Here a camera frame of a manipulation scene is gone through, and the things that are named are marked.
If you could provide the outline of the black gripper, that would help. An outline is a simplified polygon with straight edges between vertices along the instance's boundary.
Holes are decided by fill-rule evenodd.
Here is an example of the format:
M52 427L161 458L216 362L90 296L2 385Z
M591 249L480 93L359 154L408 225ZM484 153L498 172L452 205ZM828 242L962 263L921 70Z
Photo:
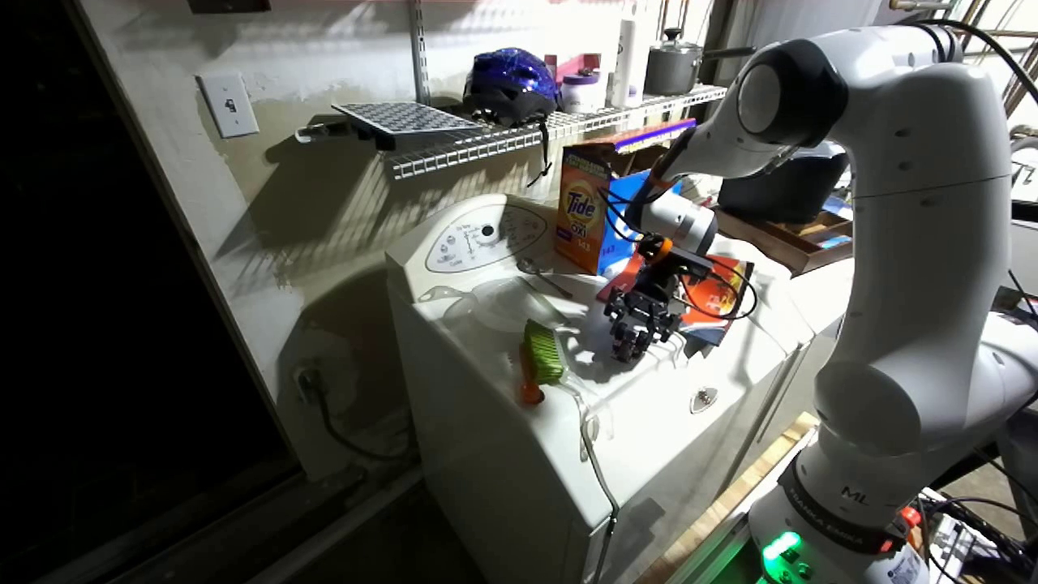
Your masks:
M708 276L703 258L674 254L668 241L641 241L631 263L631 284L621 296L624 309L602 309L612 356L621 362L638 360L638 339L630 315L641 320L651 343L662 343L677 332L692 309L688 289Z

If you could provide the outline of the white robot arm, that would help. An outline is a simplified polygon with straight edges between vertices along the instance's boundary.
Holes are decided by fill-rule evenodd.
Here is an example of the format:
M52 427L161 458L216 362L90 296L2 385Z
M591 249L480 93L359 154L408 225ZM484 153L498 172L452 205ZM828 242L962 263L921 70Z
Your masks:
M625 222L680 242L693 210L662 205L674 178L743 178L819 142L852 165L852 289L817 374L819 438L783 498L824 542L875 554L896 509L1035 397L1035 334L991 315L1013 258L991 80L930 24L772 41L651 165Z

